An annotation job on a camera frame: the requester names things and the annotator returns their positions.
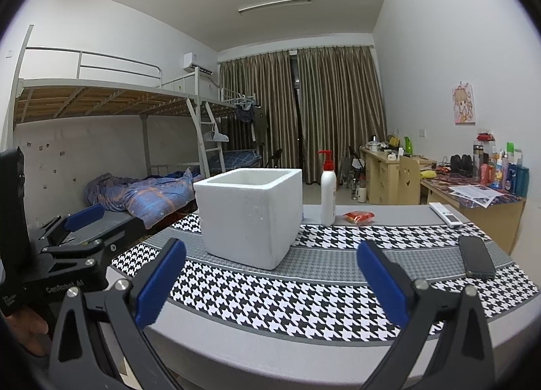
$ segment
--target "desk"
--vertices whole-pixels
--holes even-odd
[[[468,184],[478,183],[471,178],[450,175],[421,179],[421,185],[428,188],[428,202],[452,205],[493,238],[507,254],[511,254],[515,248],[518,225],[526,205],[525,199],[507,193],[494,199],[488,208],[483,208],[472,201],[450,194],[449,187]]]
[[[158,320],[145,330],[167,367],[206,390],[358,389],[389,350],[397,328],[386,321],[356,266],[355,242],[370,234],[411,277],[424,275],[439,288],[464,276],[456,232],[428,206],[363,209],[375,214],[370,227],[343,226],[339,218],[323,228],[317,225],[319,206],[305,205],[296,244],[273,271],[207,254],[198,217],[190,215],[115,259],[108,279],[123,277],[119,271],[133,276],[168,238],[180,238],[188,251],[185,268]],[[350,210],[339,205],[336,214]],[[440,239],[420,236],[424,230]],[[461,233],[488,239],[474,224]],[[501,374],[535,338],[541,295],[496,244],[486,245],[497,279],[478,288],[481,298],[483,288],[491,288],[485,312]],[[423,260],[415,262],[417,257]],[[413,379],[424,373],[436,343],[435,336],[426,342]]]
[[[398,166],[400,159],[390,161],[388,153],[372,152],[361,148],[366,163],[366,192],[371,204],[396,205],[398,204]],[[435,163],[432,159],[413,157],[420,166]]]

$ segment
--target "metal screw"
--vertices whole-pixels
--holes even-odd
[[[424,278],[418,278],[413,282],[413,285],[415,286],[415,289],[420,291],[426,291],[430,287],[428,281]]]
[[[477,288],[475,286],[469,284],[464,289],[466,291],[466,295],[469,295],[470,297],[475,297],[477,295]]]
[[[125,291],[126,289],[128,289],[129,285],[130,282],[128,280],[126,280],[125,278],[121,278],[115,283],[115,289],[118,291]]]
[[[79,295],[79,288],[77,286],[72,286],[66,291],[66,295],[70,298],[77,297],[77,295]]]

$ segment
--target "striped curtain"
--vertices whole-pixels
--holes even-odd
[[[386,138],[383,98],[369,47],[327,47],[297,52],[305,182],[318,182],[323,158],[334,152],[339,172],[348,146],[358,150],[370,135]]]
[[[263,164],[281,148],[280,167],[297,168],[297,114],[289,53],[279,51],[223,62],[220,85],[241,94],[255,94],[255,100],[267,113],[269,133],[263,147]],[[249,123],[230,116],[222,119],[221,130],[229,137],[229,150],[256,148]]]

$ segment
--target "pump nozzle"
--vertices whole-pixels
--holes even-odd
[[[323,170],[334,171],[333,151],[332,150],[320,150],[318,153],[325,154],[325,162],[323,163]]]

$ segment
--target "cartoon poster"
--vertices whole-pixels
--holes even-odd
[[[473,107],[473,89],[470,83],[460,83],[453,89],[454,123],[475,123],[475,109]]]

